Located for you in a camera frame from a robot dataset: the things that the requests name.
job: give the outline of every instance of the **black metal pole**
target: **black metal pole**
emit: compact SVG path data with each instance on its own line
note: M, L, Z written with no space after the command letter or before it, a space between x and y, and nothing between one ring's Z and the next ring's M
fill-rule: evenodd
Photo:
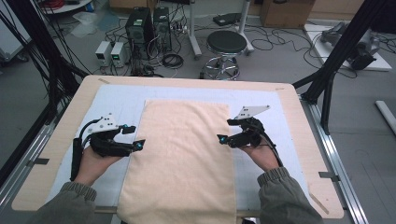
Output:
M297 89L312 82L308 90L302 94L302 98L311 104L315 104L323 91L326 91L320 119L320 124L326 134L330 134L328 124L335 73L340 69L387 2L388 0L365 0L322 67L313 75L293 83L294 88Z

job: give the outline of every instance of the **person's right hand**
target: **person's right hand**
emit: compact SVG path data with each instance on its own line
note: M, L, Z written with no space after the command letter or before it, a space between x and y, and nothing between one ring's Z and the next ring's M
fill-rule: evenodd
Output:
M84 149L81 159L81 165L74 182L92 186L96 179L98 179L107 168L122 157L102 157L96 154L91 146Z
M265 172L279 167L273 150L268 147L264 139L262 139L260 145L257 147L245 146L240 148Z

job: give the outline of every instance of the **table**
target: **table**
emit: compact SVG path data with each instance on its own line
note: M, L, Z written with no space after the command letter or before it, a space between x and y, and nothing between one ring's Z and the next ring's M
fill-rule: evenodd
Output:
M344 215L332 181L330 178L321 178L318 174L318 172L327 172L328 170L320 155L297 93L290 84L107 76L89 76L81 83L73 101L64 112L40 155L40 158L48 158L49 163L33 167L12 203L13 209L35 211L45 203L64 153L75 137L78 126L87 113L97 90L101 85L106 84L276 92L284 108L309 194L314 201L313 206L325 218L340 218ZM238 213L238 216L241 217L249 215L251 214Z
M77 8L80 8L80 7L85 7L85 6L87 6L88 4L90 4L91 1L92 1L92 0L81 0L81 1L79 2L79 4L75 4L75 5L64 5L64 6L60 7L60 8L58 8L58 9L53 9L53 10L51 10L51 9L43 9L43 11L44 11L46 14L63 13L63 12L75 10L75 9L77 9Z

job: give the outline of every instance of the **cardboard box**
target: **cardboard box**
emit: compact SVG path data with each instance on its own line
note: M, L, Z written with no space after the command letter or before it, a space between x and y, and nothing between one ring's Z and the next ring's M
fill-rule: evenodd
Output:
M247 14L251 16L259 16L261 10L262 10L262 3L255 3L255 1L251 1L248 7Z
M109 0L109 4L117 12L130 13L134 7L149 7L152 13L157 0Z
M284 4L264 0L260 20L265 27L303 29L314 4L315 0L289 0Z
M363 2L364 0L317 0L309 18L350 21Z

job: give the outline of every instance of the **white device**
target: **white device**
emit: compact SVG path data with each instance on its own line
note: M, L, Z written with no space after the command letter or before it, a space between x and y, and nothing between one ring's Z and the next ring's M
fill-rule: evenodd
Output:
M270 108L271 106L269 105L243 106L241 112L239 112L238 116L236 116L235 119L249 119Z
M123 67L127 61L126 50L122 42L116 42L111 50L111 58L116 67Z
M111 63L111 44L108 41L102 41L95 54L99 60L100 66L109 66Z
M98 122L96 122L92 127L88 130L88 133L101 133L111 130L116 130L119 128L117 125L114 116L109 113L106 116L103 116Z

